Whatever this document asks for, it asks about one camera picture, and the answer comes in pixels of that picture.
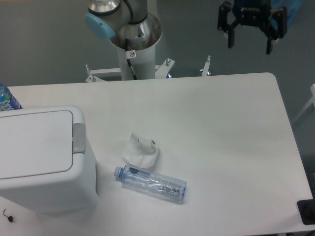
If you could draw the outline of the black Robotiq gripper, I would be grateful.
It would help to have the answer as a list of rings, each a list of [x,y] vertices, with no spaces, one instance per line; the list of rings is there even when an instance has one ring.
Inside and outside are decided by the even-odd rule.
[[[235,20],[228,23],[229,12]],[[225,1],[219,6],[217,29],[222,30],[228,37],[228,48],[235,43],[235,31],[238,26],[263,27],[267,37],[266,54],[271,54],[273,41],[283,38],[287,33],[287,8],[271,9],[270,0],[235,0],[234,5]]]

